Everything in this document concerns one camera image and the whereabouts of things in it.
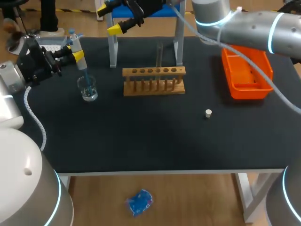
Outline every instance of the wooden floor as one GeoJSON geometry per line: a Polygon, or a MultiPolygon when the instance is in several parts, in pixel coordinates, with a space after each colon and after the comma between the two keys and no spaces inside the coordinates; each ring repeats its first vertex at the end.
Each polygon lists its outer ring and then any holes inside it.
{"type": "MultiPolygon", "coordinates": [[[[57,0],[57,8],[94,10],[93,0],[57,0]]],[[[232,0],[231,6],[248,10],[273,10],[282,0],[232,0]]],[[[31,0],[24,8],[38,8],[39,1],[31,0]]],[[[187,11],[191,11],[188,1],[187,11]]],[[[60,27],[74,28],[86,36],[106,36],[106,24],[97,22],[94,14],[57,13],[60,27]]],[[[40,13],[27,12],[27,27],[38,28],[40,13]]],[[[186,18],[194,24],[193,15],[186,18]]],[[[173,18],[146,19],[125,36],[172,36],[173,18]]],[[[4,50],[7,35],[2,32],[0,18],[0,62],[16,60],[4,50]]],[[[185,35],[192,35],[185,30],[185,35]]],[[[74,226],[245,226],[240,197],[232,175],[156,175],[76,177],[71,181],[74,226]],[[125,200],[140,189],[151,192],[154,204],[145,213],[133,218],[125,200]]],[[[267,226],[262,217],[254,226],[267,226]]]]}

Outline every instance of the glowing blue ring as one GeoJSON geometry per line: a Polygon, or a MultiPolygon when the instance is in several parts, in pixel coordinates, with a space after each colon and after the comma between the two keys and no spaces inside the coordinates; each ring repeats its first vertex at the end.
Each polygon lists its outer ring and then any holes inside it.
{"type": "Polygon", "coordinates": [[[279,19],[281,18],[281,16],[282,16],[283,14],[284,14],[284,13],[279,13],[279,14],[277,15],[277,17],[275,18],[275,20],[274,20],[274,22],[273,22],[273,24],[272,24],[272,26],[271,26],[271,29],[270,29],[270,31],[269,31],[268,50],[269,50],[270,53],[273,53],[273,51],[272,51],[272,39],[273,39],[273,34],[274,34],[274,31],[275,31],[276,25],[277,25],[279,19]]]}
{"type": "Polygon", "coordinates": [[[223,18],[223,19],[221,19],[221,20],[219,20],[219,21],[217,21],[217,22],[205,24],[205,23],[201,23],[201,22],[199,22],[199,21],[196,20],[196,23],[197,23],[198,25],[206,26],[206,27],[209,27],[209,26],[215,26],[215,25],[219,25],[219,24],[222,24],[222,23],[224,23],[224,22],[227,22],[228,20],[231,19],[231,17],[232,17],[232,12],[230,11],[229,14],[226,15],[225,18],[223,18]]]}
{"type": "Polygon", "coordinates": [[[61,200],[61,193],[62,193],[61,180],[56,172],[55,172],[55,174],[56,174],[57,181],[58,181],[58,198],[57,198],[57,202],[55,205],[55,209],[53,210],[53,213],[51,214],[50,218],[48,219],[48,221],[46,222],[46,224],[44,226],[48,226],[50,224],[50,222],[52,221],[52,219],[55,216],[55,213],[57,211],[58,205],[60,204],[60,200],[61,200]]]}
{"type": "Polygon", "coordinates": [[[282,188],[283,188],[283,193],[284,193],[284,197],[285,200],[287,202],[287,205],[289,206],[289,208],[291,209],[291,211],[293,212],[293,214],[297,217],[297,219],[301,222],[301,217],[298,215],[298,213],[295,211],[295,209],[293,208],[291,202],[289,201],[288,197],[287,197],[287,193],[286,193],[286,189],[285,189],[285,173],[286,173],[287,167],[284,170],[283,173],[283,177],[282,177],[282,188]]]}

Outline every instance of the white cap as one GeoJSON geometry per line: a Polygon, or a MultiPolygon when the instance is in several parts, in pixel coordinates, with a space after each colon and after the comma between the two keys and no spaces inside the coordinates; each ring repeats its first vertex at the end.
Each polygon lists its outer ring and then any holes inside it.
{"type": "Polygon", "coordinates": [[[212,114],[212,111],[210,109],[207,109],[205,111],[206,118],[210,118],[211,114],[212,114]]]}

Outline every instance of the blue plastic bag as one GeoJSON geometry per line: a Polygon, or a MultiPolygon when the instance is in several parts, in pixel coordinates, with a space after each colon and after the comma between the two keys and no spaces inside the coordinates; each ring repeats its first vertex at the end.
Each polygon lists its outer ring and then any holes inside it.
{"type": "Polygon", "coordinates": [[[134,217],[146,211],[153,202],[152,195],[146,190],[141,190],[138,194],[126,200],[126,204],[134,217]]]}

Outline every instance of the white cable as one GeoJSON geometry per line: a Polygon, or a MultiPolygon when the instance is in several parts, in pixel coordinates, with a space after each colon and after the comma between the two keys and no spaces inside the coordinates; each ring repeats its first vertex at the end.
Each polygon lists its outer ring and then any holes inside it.
{"type": "Polygon", "coordinates": [[[196,31],[188,22],[187,20],[185,20],[185,18],[180,14],[180,12],[173,7],[174,12],[177,14],[177,16],[186,24],[186,26],[193,32],[195,33],[199,38],[212,42],[220,47],[226,48],[234,53],[236,53],[237,55],[239,55],[241,58],[243,58],[245,61],[247,61],[256,71],[258,71],[258,73],[265,79],[265,81],[267,81],[267,83],[274,89],[275,93],[280,97],[280,99],[289,107],[291,108],[293,111],[297,112],[298,114],[301,114],[301,109],[298,108],[296,105],[294,105],[292,102],[290,102],[282,93],[281,91],[277,88],[277,86],[273,83],[273,81],[271,79],[269,79],[269,77],[263,72],[262,69],[260,69],[251,59],[249,59],[247,56],[245,56],[244,54],[242,54],[241,52],[239,52],[238,50],[234,49],[231,46],[228,46],[224,43],[221,42],[217,42],[213,39],[210,39],[202,34],[200,34],[198,31],[196,31]]]}
{"type": "Polygon", "coordinates": [[[47,136],[46,136],[46,131],[44,129],[44,126],[42,125],[42,123],[39,121],[39,119],[35,116],[35,114],[32,112],[31,108],[29,107],[29,104],[28,104],[28,94],[29,94],[29,91],[31,90],[32,88],[29,86],[27,87],[27,89],[25,90],[25,93],[24,93],[24,104],[25,104],[25,107],[29,113],[29,115],[33,118],[33,120],[37,123],[38,127],[40,128],[41,132],[42,132],[42,136],[43,136],[43,142],[42,142],[42,146],[41,146],[41,151],[44,150],[45,146],[46,146],[46,140],[47,140],[47,136]]]}

